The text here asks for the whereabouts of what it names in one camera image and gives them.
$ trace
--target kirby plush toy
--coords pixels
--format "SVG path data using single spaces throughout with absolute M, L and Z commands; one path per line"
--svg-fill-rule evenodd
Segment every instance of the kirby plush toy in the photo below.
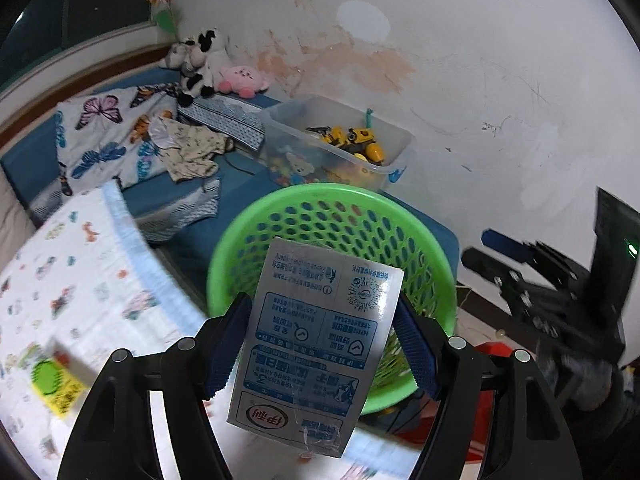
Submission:
M 250 66 L 222 68 L 220 73 L 223 79 L 218 85 L 218 91 L 223 94 L 234 92 L 242 99 L 253 99 L 256 92 L 269 88 L 264 76 Z

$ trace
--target green circle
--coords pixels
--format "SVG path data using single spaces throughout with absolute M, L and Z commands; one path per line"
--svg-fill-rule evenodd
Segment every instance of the green circle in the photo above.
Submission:
M 231 222 L 209 265 L 207 304 L 212 317 L 223 316 L 238 292 L 254 296 L 269 241 L 276 236 L 401 268 L 402 290 L 416 310 L 434 317 L 447 335 L 453 334 L 455 281 L 431 232 L 378 193 L 323 182 L 269 193 Z M 415 390 L 392 331 L 362 413 L 392 406 Z
M 59 389 L 61 380 L 62 370 L 53 361 L 41 361 L 33 367 L 33 386 L 45 396 L 54 394 Z

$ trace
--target pink butterfly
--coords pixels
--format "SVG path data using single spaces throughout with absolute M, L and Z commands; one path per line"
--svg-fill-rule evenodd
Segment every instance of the pink butterfly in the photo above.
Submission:
M 81 130 L 89 124 L 94 117 L 102 115 L 108 120 L 119 124 L 122 116 L 118 110 L 118 98 L 115 95 L 107 95 L 102 98 L 92 97 L 87 99 L 82 105 L 84 112 L 80 115 L 80 120 L 76 124 L 76 130 Z

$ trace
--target white milk carton box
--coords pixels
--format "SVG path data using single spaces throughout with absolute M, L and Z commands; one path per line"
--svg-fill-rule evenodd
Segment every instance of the white milk carton box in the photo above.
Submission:
M 329 249 L 272 240 L 228 422 L 340 457 L 382 357 L 403 275 Z

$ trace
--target silver screw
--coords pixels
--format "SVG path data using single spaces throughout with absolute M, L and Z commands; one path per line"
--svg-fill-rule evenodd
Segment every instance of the silver screw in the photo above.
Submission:
M 127 351 L 124 348 L 119 348 L 113 354 L 111 354 L 111 359 L 113 359 L 113 361 L 116 363 L 121 363 L 126 358 L 127 358 Z
M 180 350 L 191 350 L 194 346 L 196 346 L 196 340 L 193 337 L 183 337 L 178 341 Z
M 531 306 L 531 300 L 529 299 L 529 291 L 525 290 L 524 294 L 520 295 L 520 299 L 522 300 L 522 303 L 524 303 L 524 306 Z
M 456 350 L 462 350 L 466 346 L 466 341 L 455 335 L 449 338 L 449 346 Z
M 528 363 L 529 361 L 531 361 L 531 355 L 526 350 L 523 350 L 523 349 L 516 350 L 513 355 L 521 363 Z

